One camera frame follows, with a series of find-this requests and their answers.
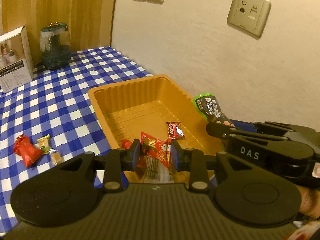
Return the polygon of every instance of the yellow snack wrapper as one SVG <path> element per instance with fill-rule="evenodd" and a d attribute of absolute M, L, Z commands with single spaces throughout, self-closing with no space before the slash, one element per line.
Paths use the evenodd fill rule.
<path fill-rule="evenodd" d="M 43 154 L 49 153 L 49 150 L 51 149 L 50 144 L 49 144 L 49 139 L 50 139 L 49 134 L 38 139 L 39 148 L 44 147 Z"/>

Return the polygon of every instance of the white wall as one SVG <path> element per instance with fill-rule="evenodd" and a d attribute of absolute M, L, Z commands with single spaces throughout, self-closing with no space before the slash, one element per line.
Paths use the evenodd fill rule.
<path fill-rule="evenodd" d="M 232 0 L 116 0 L 112 46 L 229 118 L 320 131 L 320 0 L 270 0 L 257 40 L 227 25 Z"/>

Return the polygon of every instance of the blue and white checkered tablecloth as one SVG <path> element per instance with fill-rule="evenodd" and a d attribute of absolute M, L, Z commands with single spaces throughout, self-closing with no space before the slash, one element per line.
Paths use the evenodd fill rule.
<path fill-rule="evenodd" d="M 0 90 L 0 236 L 17 224 L 10 206 L 12 189 L 52 167 L 50 156 L 43 155 L 26 168 L 13 153 L 17 136 L 24 133 L 36 144 L 49 134 L 52 148 L 65 161 L 84 151 L 104 155 L 110 146 L 90 103 L 89 88 L 145 76 L 151 74 L 106 47 L 76 52 L 60 70 L 38 66 L 31 83 L 6 94 Z M 94 185 L 102 179 L 103 174 L 98 173 Z"/>

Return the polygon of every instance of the human hand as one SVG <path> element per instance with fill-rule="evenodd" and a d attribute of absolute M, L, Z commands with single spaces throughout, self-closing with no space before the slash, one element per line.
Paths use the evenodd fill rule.
<path fill-rule="evenodd" d="M 313 219 L 320 217 L 320 191 L 297 186 L 301 193 L 301 206 L 299 212 Z"/>

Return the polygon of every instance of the product packaging box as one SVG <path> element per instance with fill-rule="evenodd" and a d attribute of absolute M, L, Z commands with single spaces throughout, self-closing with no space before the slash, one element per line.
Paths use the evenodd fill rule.
<path fill-rule="evenodd" d="M 26 27 L 0 36 L 0 86 L 4 93 L 32 81 L 33 62 Z"/>

